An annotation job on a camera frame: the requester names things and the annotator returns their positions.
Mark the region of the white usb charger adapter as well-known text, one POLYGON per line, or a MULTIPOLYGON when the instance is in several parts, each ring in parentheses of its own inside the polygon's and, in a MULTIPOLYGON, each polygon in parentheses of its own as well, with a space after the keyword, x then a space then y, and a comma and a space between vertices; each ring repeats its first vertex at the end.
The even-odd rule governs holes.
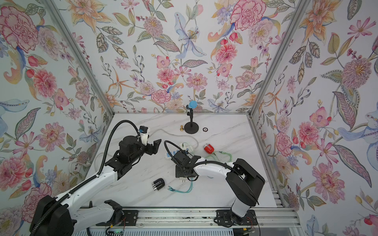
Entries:
POLYGON ((190 145, 190 144, 188 144, 188 143, 181 143, 181 144, 180 144, 180 148, 181 148, 182 150, 187 150, 187 151, 189 151, 189 152, 192 152, 192 151, 193 151, 193 147, 192 147, 192 145, 190 145))

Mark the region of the red electric shaver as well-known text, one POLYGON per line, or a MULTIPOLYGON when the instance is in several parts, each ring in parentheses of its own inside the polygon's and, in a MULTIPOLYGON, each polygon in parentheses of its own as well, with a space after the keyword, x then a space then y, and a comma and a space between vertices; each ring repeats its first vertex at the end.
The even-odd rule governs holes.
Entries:
POLYGON ((208 153, 208 154, 213 154, 215 149, 211 144, 205 144, 203 146, 203 149, 208 153))

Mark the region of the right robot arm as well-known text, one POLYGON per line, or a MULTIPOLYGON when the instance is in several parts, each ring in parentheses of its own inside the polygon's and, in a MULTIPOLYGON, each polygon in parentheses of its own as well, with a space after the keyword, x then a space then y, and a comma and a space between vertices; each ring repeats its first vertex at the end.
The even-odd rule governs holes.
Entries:
POLYGON ((236 196, 231 206, 231 217, 241 220, 246 217, 251 207, 259 205, 258 199, 265 179, 244 159, 222 163, 192 155, 168 140, 163 144, 176 164, 176 177, 189 181, 196 181, 201 176, 225 179, 236 196))

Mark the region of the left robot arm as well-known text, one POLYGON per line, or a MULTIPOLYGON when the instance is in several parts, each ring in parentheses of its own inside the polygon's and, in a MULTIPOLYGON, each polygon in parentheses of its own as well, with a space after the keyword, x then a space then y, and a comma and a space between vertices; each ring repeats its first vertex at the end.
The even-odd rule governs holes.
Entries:
POLYGON ((70 190, 56 197, 45 196, 37 204, 30 234, 32 236, 72 236, 98 223, 117 224, 124 218, 123 208, 113 200, 99 206, 81 209, 96 194, 120 180, 145 154, 154 155, 162 142, 148 142, 149 129, 137 127, 129 120, 118 122, 108 137, 101 165, 97 173, 70 190), (119 143, 119 149, 107 160, 109 146, 117 128, 122 124, 131 125, 136 135, 126 136, 119 143))

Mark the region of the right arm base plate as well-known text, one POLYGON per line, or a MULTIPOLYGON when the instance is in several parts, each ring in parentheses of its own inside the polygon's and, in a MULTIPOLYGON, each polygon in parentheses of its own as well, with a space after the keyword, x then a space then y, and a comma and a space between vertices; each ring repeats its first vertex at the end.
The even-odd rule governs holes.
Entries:
POLYGON ((256 213, 254 210, 249 209, 246 212, 246 215, 241 217, 233 213, 230 209, 229 210, 217 210, 216 217, 214 218, 214 222, 218 226, 223 226, 226 228, 232 226, 246 226, 252 227, 257 226, 258 221, 256 217, 256 213))

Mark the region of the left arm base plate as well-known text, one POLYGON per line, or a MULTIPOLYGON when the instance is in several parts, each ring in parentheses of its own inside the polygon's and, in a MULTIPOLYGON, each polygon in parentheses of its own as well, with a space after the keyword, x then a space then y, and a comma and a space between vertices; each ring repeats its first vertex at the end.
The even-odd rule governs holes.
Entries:
POLYGON ((122 213, 114 213, 110 220, 96 224, 96 226, 136 226, 138 220, 137 210, 123 210, 122 213))

